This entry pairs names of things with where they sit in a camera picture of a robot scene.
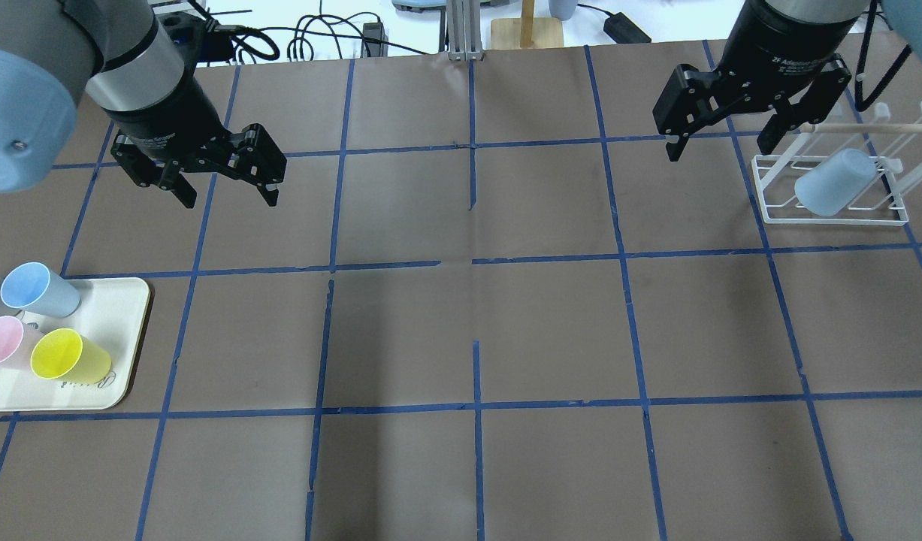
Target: wooden dowel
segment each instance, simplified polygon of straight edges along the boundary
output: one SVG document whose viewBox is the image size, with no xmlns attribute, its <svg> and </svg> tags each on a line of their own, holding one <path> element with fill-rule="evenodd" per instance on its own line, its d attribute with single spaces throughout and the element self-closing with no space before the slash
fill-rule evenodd
<svg viewBox="0 0 922 541">
<path fill-rule="evenodd" d="M 521 3 L 521 48 L 530 49 L 534 43 L 534 0 Z"/>
<path fill-rule="evenodd" d="M 817 134 L 922 134 L 922 124 L 801 124 L 801 131 Z"/>
</svg>

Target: power adapter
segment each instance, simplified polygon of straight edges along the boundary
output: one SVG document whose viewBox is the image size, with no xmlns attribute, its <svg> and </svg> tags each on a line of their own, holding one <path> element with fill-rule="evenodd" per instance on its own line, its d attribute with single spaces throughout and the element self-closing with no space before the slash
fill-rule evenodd
<svg viewBox="0 0 922 541">
<path fill-rule="evenodd" d="M 616 44 L 650 44 L 650 35 L 644 34 L 638 25 L 625 14 L 613 14 L 604 21 L 604 33 Z"/>
<path fill-rule="evenodd" d="M 364 37 L 367 40 L 361 41 L 361 58 L 367 57 L 385 57 L 388 55 L 388 45 L 378 44 L 375 41 L 387 41 L 388 35 L 384 33 L 384 23 L 382 22 L 365 22 Z"/>
</svg>

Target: metal post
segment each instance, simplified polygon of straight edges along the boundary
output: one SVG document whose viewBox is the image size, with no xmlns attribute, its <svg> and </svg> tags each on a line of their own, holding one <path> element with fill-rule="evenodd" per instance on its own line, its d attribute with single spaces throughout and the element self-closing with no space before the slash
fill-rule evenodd
<svg viewBox="0 0 922 541">
<path fill-rule="evenodd" d="M 447 0 L 447 57 L 454 61 L 484 58 L 481 45 L 481 0 Z"/>
</svg>

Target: black cable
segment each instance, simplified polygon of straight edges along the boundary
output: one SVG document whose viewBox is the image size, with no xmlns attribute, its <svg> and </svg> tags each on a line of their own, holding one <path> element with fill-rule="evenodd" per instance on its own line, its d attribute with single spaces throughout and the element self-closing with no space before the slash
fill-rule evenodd
<svg viewBox="0 0 922 541">
<path fill-rule="evenodd" d="M 334 46 L 336 46 L 336 48 L 337 48 L 337 55 L 338 55 L 338 57 L 340 57 L 340 58 L 342 59 L 342 58 L 343 58 L 343 52 L 341 52 L 341 50 L 340 50 L 340 39 L 337 38 L 337 32 L 334 31 L 334 27 L 331 26 L 330 22 L 327 21 L 325 17 L 326 17 L 326 15 L 304 15 L 303 17 L 300 17 L 299 20 L 297 20 L 297 24 L 295 25 L 295 33 L 293 33 L 293 37 L 296 38 L 296 37 L 299 36 L 299 37 L 301 38 L 301 40 L 306 40 L 306 38 L 307 38 L 307 32 L 309 31 L 310 25 L 313 24 L 313 21 L 320 21 L 320 22 L 322 22 L 322 23 L 324 23 L 324 24 L 327 25 L 327 30 L 329 30 L 329 31 L 331 32 L 330 35 L 331 35 L 331 37 L 334 38 Z M 306 20 L 307 18 L 310 18 L 310 20 L 307 21 L 307 24 L 304 25 L 303 30 L 301 30 L 301 29 L 300 29 L 300 24 L 302 24 L 302 22 L 303 22 L 304 20 Z"/>
<path fill-rule="evenodd" d="M 241 35 L 244 35 L 244 37 L 258 38 L 258 40 L 264 41 L 264 43 L 271 48 L 271 51 L 269 53 L 258 51 L 253 45 L 248 45 L 245 40 L 242 40 L 242 38 L 240 38 Z M 276 42 L 273 41 L 273 38 L 256 28 L 247 26 L 238 27 L 237 31 L 231 34 L 230 39 L 235 44 L 241 45 L 248 53 L 253 53 L 262 59 L 271 59 L 271 61 L 273 61 L 273 59 L 278 59 L 280 57 L 280 49 L 277 47 Z"/>
<path fill-rule="evenodd" d="M 356 24 L 351 22 L 351 20 L 353 20 L 354 17 L 360 17 L 361 15 L 373 15 L 376 18 L 377 22 L 381 22 L 381 15 L 375 14 L 373 11 L 359 11 L 358 13 L 350 15 L 350 17 L 338 17 L 337 15 L 330 15 L 330 14 L 304 15 L 303 17 L 300 17 L 299 20 L 297 20 L 297 24 L 295 25 L 295 28 L 297 29 L 297 31 L 300 32 L 299 34 L 300 38 L 306 38 L 306 33 L 310 31 L 309 28 L 310 28 L 310 25 L 313 24 L 313 21 L 317 20 L 317 21 L 320 21 L 326 24 L 328 27 L 328 30 L 330 30 L 331 32 L 331 37 L 334 38 L 334 45 L 337 46 L 337 55 L 338 57 L 342 59 L 343 51 L 340 50 L 340 40 L 338 40 L 337 38 L 337 32 L 334 31 L 334 27 L 337 26 L 338 24 L 347 24 L 347 26 L 354 29 L 354 32 L 357 33 L 357 35 L 360 35 L 362 39 L 364 38 L 364 32 L 361 31 L 361 29 L 358 28 Z M 301 30 L 300 25 L 307 18 L 310 18 L 310 21 L 307 21 L 307 24 L 304 26 L 303 30 Z M 369 49 L 367 49 L 367 55 L 368 57 L 370 56 Z"/>
<path fill-rule="evenodd" d="M 867 15 L 867 21 L 865 22 L 865 35 L 862 37 L 862 51 L 858 57 L 858 69 L 855 73 L 855 109 L 859 112 L 869 109 L 869 107 L 874 104 L 875 100 L 884 92 L 884 89 L 887 88 L 887 85 L 891 82 L 891 79 L 897 75 L 900 71 L 901 66 L 905 64 L 905 61 L 911 55 L 911 45 L 905 45 L 905 48 L 901 50 L 901 53 L 898 55 L 898 58 L 894 59 L 894 62 L 891 62 L 891 67 L 887 69 L 882 77 L 882 80 L 875 85 L 875 89 L 872 91 L 872 95 L 865 97 L 863 95 L 863 73 L 865 73 L 865 64 L 867 62 L 867 57 L 869 57 L 869 44 L 872 41 L 872 31 L 875 26 L 875 17 L 873 14 L 878 10 L 878 0 L 872 0 L 872 3 L 869 6 L 869 15 Z"/>
<path fill-rule="evenodd" d="M 254 61 L 254 64 L 257 64 L 257 57 L 255 57 L 253 53 L 251 53 L 250 51 L 244 49 L 243 47 L 241 47 L 240 49 L 237 49 L 237 62 L 238 62 L 238 64 L 247 64 L 247 62 L 245 62 L 245 61 L 243 60 L 243 53 L 247 53 L 248 55 L 250 55 L 250 59 L 251 59 L 252 61 Z"/>
<path fill-rule="evenodd" d="M 588 8 L 589 10 L 601 11 L 602 14 L 608 14 L 608 17 L 614 17 L 615 14 L 612 14 L 611 11 L 599 8 L 598 6 L 588 6 L 588 4 L 578 4 L 578 8 Z"/>
<path fill-rule="evenodd" d="M 213 15 L 211 15 L 209 11 L 203 9 L 200 4 L 197 4 L 194 0 L 186 0 L 186 3 L 190 4 L 190 6 L 193 6 L 194 11 L 197 11 L 197 13 L 200 14 L 200 17 L 203 17 L 206 20 L 213 20 Z"/>
<path fill-rule="evenodd" d="M 289 26 L 265 26 L 264 28 L 259 28 L 258 30 L 261 32 L 266 32 L 268 30 L 286 30 L 286 31 L 294 32 L 296 28 L 289 27 Z M 326 35 L 326 37 L 328 38 L 331 37 L 331 34 L 324 34 L 323 32 L 314 32 L 313 30 L 307 31 L 307 34 Z M 336 34 L 336 36 L 338 38 L 347 38 L 347 40 L 364 40 L 364 41 L 367 41 L 369 44 L 382 44 L 382 45 L 388 45 L 388 47 L 397 47 L 398 49 L 404 49 L 405 51 L 410 51 L 412 53 L 417 53 L 419 55 L 430 54 L 424 51 L 418 51 L 417 49 L 408 47 L 407 45 L 393 44 L 393 42 L 391 41 L 377 40 L 377 38 L 367 38 L 367 37 L 362 38 L 360 37 L 360 35 L 344 35 L 344 34 Z"/>
<path fill-rule="evenodd" d="M 297 45 L 300 44 L 300 54 L 297 53 Z M 290 40 L 289 44 L 286 45 L 286 58 L 295 59 L 295 61 L 301 61 L 304 58 L 304 45 L 310 48 L 310 59 L 313 59 L 313 44 L 310 43 L 310 40 L 307 38 L 293 38 Z"/>
</svg>

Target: wooden stand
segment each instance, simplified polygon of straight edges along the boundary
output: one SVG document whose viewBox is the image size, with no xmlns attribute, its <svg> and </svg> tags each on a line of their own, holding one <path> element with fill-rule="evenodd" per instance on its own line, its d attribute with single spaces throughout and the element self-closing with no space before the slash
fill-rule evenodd
<svg viewBox="0 0 922 541">
<path fill-rule="evenodd" d="M 523 0 L 520 18 L 491 21 L 491 49 L 552 49 L 564 47 L 561 21 L 534 17 L 534 0 Z"/>
</svg>

